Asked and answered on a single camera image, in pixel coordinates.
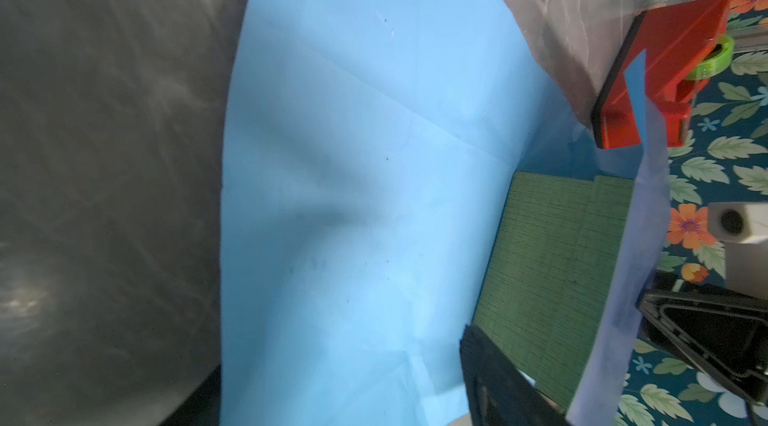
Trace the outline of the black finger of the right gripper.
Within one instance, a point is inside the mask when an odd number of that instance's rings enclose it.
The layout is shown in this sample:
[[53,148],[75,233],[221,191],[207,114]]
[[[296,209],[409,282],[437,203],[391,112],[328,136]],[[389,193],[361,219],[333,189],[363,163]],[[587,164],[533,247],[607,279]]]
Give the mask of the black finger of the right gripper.
[[767,400],[767,302],[648,289],[638,302],[650,339],[748,402]]

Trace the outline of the light blue wrapping paper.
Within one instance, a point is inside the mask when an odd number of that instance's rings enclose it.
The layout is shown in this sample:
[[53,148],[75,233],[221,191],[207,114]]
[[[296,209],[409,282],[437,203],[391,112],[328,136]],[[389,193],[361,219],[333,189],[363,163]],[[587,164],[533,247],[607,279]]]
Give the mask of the light blue wrapping paper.
[[584,120],[647,0],[248,0],[221,190],[223,425],[446,425],[514,172],[632,177]]

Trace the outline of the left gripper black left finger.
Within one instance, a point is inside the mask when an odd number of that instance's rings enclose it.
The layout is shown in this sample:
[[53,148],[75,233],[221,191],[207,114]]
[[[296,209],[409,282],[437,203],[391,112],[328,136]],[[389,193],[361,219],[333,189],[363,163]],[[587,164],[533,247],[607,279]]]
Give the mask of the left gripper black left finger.
[[161,426],[218,426],[220,410],[221,366],[217,366]]

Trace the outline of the green gift box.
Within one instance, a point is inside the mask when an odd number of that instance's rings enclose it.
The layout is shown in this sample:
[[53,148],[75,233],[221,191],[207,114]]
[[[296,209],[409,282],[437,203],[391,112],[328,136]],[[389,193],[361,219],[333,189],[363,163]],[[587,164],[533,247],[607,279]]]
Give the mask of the green gift box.
[[511,182],[473,323],[563,407],[595,342],[633,189],[602,175]]

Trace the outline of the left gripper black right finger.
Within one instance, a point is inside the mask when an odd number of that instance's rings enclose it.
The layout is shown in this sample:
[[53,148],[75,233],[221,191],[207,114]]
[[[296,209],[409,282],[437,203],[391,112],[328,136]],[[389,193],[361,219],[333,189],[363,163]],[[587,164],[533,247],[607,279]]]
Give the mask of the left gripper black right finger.
[[568,425],[479,327],[465,328],[459,352],[473,425]]

